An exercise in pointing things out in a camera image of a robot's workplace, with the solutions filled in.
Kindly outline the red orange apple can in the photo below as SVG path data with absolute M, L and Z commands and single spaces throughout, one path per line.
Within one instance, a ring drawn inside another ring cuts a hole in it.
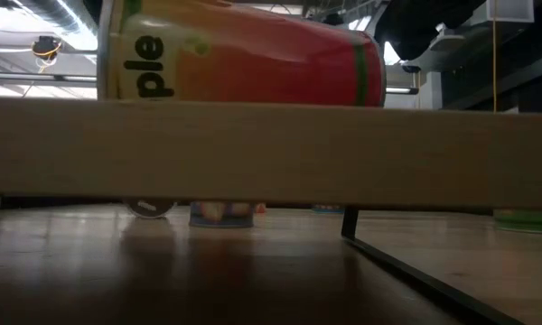
M 374 38 L 225 0 L 103 0 L 101 100 L 380 107 Z

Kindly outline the tomatoes can yellow blue label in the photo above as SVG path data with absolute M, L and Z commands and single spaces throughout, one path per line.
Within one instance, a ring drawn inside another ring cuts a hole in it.
M 126 208 L 137 218 L 159 219 L 164 218 L 176 205 L 177 202 L 168 199 L 125 199 Z

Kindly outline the green yellow label can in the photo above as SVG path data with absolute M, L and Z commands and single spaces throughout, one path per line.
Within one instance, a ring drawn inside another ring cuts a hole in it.
M 542 210 L 495 209 L 493 217 L 498 229 L 542 234 Z

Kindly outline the light wooden shelf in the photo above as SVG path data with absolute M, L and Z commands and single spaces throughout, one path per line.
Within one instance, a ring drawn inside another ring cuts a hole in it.
M 542 209 L 542 115 L 0 98 L 0 194 Z

